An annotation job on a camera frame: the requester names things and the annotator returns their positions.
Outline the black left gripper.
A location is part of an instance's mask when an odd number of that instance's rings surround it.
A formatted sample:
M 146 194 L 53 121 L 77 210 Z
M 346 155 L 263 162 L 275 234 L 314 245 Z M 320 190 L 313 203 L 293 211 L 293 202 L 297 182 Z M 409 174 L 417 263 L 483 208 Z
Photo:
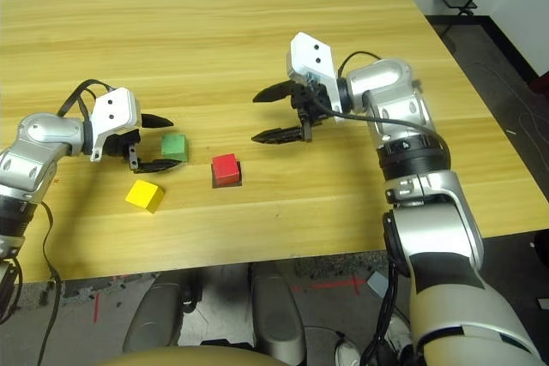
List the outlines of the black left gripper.
M 141 125 L 147 129 L 167 128 L 174 123 L 164 117 L 142 113 Z M 138 129 L 129 132 L 109 135 L 105 141 L 105 155 L 122 157 L 130 165 L 130 169 L 136 169 L 136 174 L 155 173 L 166 171 L 182 163 L 177 159 L 156 159 L 151 162 L 142 162 L 136 154 L 136 145 L 141 141 Z

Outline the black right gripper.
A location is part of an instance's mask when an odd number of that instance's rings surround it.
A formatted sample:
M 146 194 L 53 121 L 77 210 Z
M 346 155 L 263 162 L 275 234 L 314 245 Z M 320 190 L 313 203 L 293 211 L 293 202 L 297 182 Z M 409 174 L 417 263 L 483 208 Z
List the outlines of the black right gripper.
M 306 86 L 296 81 L 287 80 L 260 91 L 252 100 L 253 103 L 269 103 L 285 99 L 291 95 L 291 107 L 297 111 L 299 126 L 264 130 L 251 139 L 261 144 L 286 144 L 295 141 L 312 141 L 312 128 L 320 125 L 330 117 L 330 108 L 326 87 L 317 81 L 310 81 Z

